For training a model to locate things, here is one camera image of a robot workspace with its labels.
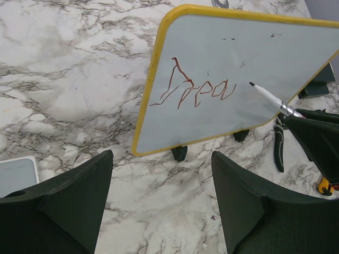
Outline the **small white grey eraser pad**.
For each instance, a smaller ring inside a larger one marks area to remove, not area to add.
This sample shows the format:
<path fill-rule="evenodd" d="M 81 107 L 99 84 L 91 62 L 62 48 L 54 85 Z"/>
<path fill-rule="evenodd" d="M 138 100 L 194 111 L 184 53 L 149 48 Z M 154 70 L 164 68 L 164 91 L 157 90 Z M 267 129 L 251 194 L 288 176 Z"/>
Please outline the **small white grey eraser pad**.
<path fill-rule="evenodd" d="M 25 156 L 1 161 L 1 198 L 39 182 L 35 157 Z"/>

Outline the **white whiteboard marker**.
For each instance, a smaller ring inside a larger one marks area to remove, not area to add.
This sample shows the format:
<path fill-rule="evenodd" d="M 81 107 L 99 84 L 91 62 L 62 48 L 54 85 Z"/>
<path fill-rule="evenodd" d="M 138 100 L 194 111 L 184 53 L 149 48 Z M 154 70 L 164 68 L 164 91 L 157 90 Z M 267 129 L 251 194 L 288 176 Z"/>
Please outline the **white whiteboard marker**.
<path fill-rule="evenodd" d="M 253 82 L 249 82 L 249 84 L 254 87 L 265 99 L 267 99 L 270 103 L 272 103 L 275 107 L 277 107 L 280 112 L 285 116 L 295 116 L 305 118 L 301 113 L 297 112 L 295 109 L 290 107 L 287 103 L 277 98 L 273 94 L 271 94 L 265 88 L 254 84 Z"/>

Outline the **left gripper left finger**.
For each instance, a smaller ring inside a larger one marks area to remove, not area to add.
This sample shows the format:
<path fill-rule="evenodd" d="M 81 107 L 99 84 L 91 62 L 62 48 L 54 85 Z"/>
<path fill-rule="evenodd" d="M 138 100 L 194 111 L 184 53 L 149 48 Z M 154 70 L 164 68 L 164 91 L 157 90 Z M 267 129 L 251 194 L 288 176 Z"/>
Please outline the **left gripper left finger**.
<path fill-rule="evenodd" d="M 113 152 L 1 198 L 1 253 L 94 253 Z"/>

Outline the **black rectangular box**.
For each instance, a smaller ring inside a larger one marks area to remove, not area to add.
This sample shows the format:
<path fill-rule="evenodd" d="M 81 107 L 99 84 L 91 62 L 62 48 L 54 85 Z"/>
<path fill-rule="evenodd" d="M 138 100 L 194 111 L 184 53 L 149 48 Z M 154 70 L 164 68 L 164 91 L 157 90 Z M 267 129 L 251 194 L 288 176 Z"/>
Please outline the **black rectangular box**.
<path fill-rule="evenodd" d="M 331 64 L 327 64 L 315 78 L 298 94 L 299 99 L 320 97 L 329 94 L 328 84 L 335 81 Z"/>

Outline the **yellow framed whiteboard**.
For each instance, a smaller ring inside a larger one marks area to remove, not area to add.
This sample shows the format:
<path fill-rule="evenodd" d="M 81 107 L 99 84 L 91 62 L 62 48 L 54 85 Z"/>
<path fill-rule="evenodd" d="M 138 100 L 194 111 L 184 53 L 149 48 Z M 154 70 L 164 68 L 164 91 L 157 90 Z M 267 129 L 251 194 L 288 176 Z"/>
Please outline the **yellow framed whiteboard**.
<path fill-rule="evenodd" d="M 132 153 L 144 156 L 256 128 L 338 54 L 338 23 L 185 4 L 156 36 Z"/>

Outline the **silver wrench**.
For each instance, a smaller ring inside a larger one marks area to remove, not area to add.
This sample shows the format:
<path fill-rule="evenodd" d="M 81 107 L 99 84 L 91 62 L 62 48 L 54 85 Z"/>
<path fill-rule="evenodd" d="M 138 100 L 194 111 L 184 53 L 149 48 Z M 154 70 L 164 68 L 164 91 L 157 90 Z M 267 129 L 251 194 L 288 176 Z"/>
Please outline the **silver wrench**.
<path fill-rule="evenodd" d="M 212 0 L 212 6 L 218 8 L 229 8 L 228 0 Z"/>

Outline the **black handled pliers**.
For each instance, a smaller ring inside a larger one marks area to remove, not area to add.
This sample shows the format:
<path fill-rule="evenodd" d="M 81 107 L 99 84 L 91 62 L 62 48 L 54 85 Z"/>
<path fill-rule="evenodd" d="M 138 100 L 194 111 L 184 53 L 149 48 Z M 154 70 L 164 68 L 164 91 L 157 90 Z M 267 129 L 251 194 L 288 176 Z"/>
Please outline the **black handled pliers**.
<path fill-rule="evenodd" d="M 283 164 L 283 144 L 284 144 L 284 130 L 286 126 L 283 121 L 285 119 L 285 115 L 279 113 L 277 118 L 275 119 L 274 125 L 274 149 L 273 149 L 273 159 L 276 165 L 276 168 L 279 172 L 284 172 L 284 164 Z"/>

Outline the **yellow black utility knife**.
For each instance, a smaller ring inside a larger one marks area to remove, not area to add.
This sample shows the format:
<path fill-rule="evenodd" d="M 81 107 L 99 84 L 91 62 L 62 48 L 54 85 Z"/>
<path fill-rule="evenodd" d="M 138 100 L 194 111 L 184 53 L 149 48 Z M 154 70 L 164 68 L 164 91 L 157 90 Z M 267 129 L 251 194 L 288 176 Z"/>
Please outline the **yellow black utility knife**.
<path fill-rule="evenodd" d="M 323 177 L 318 184 L 317 190 L 324 196 L 331 196 L 335 191 L 338 191 L 338 184 L 332 185 L 328 179 Z"/>

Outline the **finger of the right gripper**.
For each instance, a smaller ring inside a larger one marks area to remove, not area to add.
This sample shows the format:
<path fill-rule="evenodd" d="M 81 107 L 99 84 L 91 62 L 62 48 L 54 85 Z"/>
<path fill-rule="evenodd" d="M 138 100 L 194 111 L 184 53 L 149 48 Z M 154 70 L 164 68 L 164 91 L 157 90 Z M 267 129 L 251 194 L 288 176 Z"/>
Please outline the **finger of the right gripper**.
<path fill-rule="evenodd" d="M 338 185 L 338 114 L 297 109 L 304 117 L 288 116 L 285 126 L 332 185 Z"/>

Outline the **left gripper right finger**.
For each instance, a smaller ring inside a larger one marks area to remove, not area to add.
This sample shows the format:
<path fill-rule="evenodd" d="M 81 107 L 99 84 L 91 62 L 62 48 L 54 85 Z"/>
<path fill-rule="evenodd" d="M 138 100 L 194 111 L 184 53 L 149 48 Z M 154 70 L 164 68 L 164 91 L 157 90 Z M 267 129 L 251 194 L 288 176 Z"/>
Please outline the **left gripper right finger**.
<path fill-rule="evenodd" d="M 228 253 L 338 253 L 338 200 L 301 194 L 211 156 Z"/>

